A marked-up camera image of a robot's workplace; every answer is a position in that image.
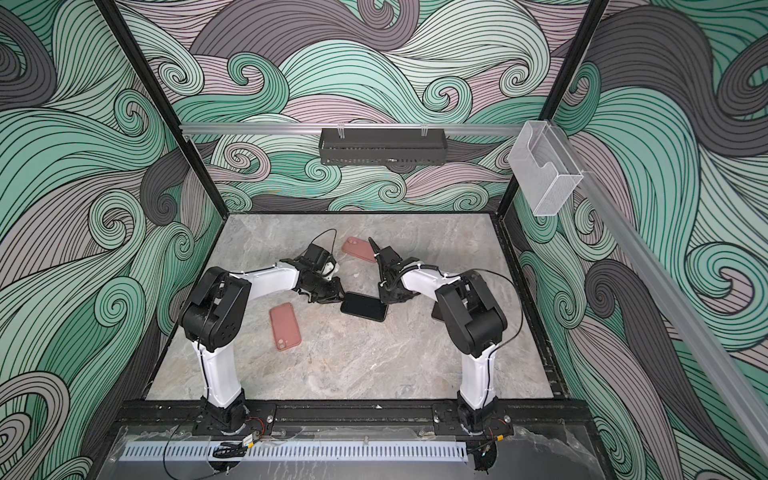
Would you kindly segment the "black phone case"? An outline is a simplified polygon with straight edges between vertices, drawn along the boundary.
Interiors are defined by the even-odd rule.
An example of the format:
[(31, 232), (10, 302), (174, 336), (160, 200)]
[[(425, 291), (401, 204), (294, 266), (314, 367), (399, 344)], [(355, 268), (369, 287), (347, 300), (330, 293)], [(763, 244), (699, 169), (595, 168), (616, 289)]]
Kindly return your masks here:
[(340, 311), (345, 315), (383, 322), (386, 319), (388, 306), (377, 297), (348, 292), (341, 303)]

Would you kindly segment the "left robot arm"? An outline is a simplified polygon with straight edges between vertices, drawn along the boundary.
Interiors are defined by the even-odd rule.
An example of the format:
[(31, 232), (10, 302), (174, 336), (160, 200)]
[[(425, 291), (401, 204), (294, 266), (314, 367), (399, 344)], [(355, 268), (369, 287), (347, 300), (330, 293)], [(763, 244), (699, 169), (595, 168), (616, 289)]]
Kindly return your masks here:
[(206, 414), (222, 429), (234, 431), (246, 417), (233, 342), (248, 302), (293, 291), (306, 296), (310, 303), (340, 303), (345, 292), (336, 271), (333, 254), (311, 243), (300, 255), (281, 259), (267, 268), (233, 272), (211, 267), (193, 287), (180, 325), (196, 350), (204, 380)]

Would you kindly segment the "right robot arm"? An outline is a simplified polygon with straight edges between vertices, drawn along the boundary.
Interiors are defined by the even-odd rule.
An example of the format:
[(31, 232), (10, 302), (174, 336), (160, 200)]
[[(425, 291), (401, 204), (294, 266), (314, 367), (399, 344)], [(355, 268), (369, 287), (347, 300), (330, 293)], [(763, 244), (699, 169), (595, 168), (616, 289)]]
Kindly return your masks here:
[(419, 295), (434, 302), (433, 316), (443, 322), (451, 342), (462, 354), (458, 415), (466, 430), (479, 431), (490, 418), (497, 399), (494, 355), (508, 328), (501, 306), (475, 270), (445, 273), (415, 257), (403, 258), (373, 239), (368, 242), (379, 270), (379, 298), (383, 303), (404, 303)]

